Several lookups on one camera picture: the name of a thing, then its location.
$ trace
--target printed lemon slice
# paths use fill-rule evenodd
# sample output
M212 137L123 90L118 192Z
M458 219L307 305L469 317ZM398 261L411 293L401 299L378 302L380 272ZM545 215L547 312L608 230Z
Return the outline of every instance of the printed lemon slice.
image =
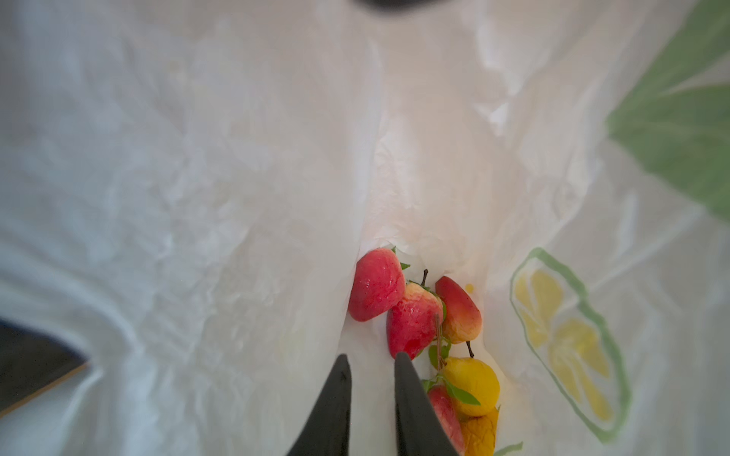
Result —
M527 342L601 441L615 437L631 393L618 346L570 269L535 249L512 277L510 300Z

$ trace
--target white plastic bag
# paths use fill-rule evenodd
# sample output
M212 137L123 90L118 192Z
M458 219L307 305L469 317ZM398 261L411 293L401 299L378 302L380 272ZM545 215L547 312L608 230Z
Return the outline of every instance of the white plastic bag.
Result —
M93 362L63 454L283 455L346 352L394 455L346 317L390 244L475 286L497 449L727 446L726 1L6 3L0 312Z

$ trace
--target red fruit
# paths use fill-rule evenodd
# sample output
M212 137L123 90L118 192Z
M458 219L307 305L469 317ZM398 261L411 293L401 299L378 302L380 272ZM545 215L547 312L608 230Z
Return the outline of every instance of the red fruit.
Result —
M385 328L393 359L398 352L413 359L426 348L436 337L436 316L440 325L444 321L441 301L417 283L406 285L403 299L388 313Z
M454 410L453 402L446 393L446 387L438 385L429 391L429 400L434 407L436 416L441 422L441 427L451 440L451 444L456 448L457 453L464 456L466 446L464 445L464 436L461 433L461 424L459 424L456 410Z
M436 282L436 294L446 304L444 336L454 344L476 339L482 330L482 314L466 291L443 276Z
M390 310L403 297L406 279L398 257L389 249L375 249L360 258L350 291L350 315L359 322Z

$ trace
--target yellow fruit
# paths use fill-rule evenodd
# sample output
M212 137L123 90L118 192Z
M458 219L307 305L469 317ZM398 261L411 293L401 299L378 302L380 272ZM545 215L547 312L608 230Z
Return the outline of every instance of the yellow fruit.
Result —
M492 456L497 434L499 411L492 409L483 417L469 418L461 423L466 453L464 456Z
M454 401L457 411L470 417L481 417L497 404L499 380L484 362L476 358L448 358L443 374L452 385L471 393L479 401L478 406Z

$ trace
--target green outline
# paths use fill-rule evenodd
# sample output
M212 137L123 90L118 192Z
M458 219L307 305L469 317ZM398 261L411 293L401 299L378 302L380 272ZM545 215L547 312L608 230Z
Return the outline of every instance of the green outline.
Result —
M499 451L494 452L492 456L504 456L507 453L511 453L513 451L520 451L522 449L522 442L518 444L513 445L507 445L505 448L500 449Z
M563 385L560 383L557 377L555 377L555 374L553 374L553 372L545 365L545 362L537 354L535 348L532 347L529 339L527 338L527 327L525 326L525 322L522 321L522 317L520 316L520 313L517 310L517 306L513 301L512 290L514 288L515 278L517 274L522 271L527 262L533 258L537 258L538 260L542 261L548 268L560 274L568 282L568 285L576 292L578 296L578 309L580 310L580 313L582 313L584 317L588 318L591 322L598 326L599 332L601 333L601 342L603 344L604 351L613 361L614 366L616 367L616 375L618 376L618 387L620 390L618 401L620 410L618 411L618 418L616 419L613 429L601 429L598 425L590 421L581 412L575 401L573 401L573 399L566 393L566 391L563 389ZM606 320L604 320L604 318L598 312L593 310L591 308L591 305L588 303L588 291L585 289L585 285L575 276L575 274L573 274L568 266L565 266L563 263L557 261L548 252L546 252L545 249L542 249L541 247L535 247L527 255L527 258L525 258L525 260L519 265L519 267L517 267L515 273L512 275L512 279L510 280L510 304L512 304L512 308L515 310L517 318L520 319L522 329L525 333L525 341L527 341L527 346L530 347L530 350L532 350L535 357L540 360L542 366L545 367L545 370L553 378L555 384L558 385L558 389L561 393L563 393L565 399L570 402L570 405L573 407L575 413L580 417L580 419L583 420L585 425L588 426L588 429L596 434L598 440L603 443L612 441L618 435L618 431L621 429L621 426L626 421L626 415L629 414L629 406L631 405L631 390L629 389L629 382L626 380L626 372L623 367L623 360L621 358L621 352L618 349L618 345L613 340L613 337L611 337L611 333L608 331Z

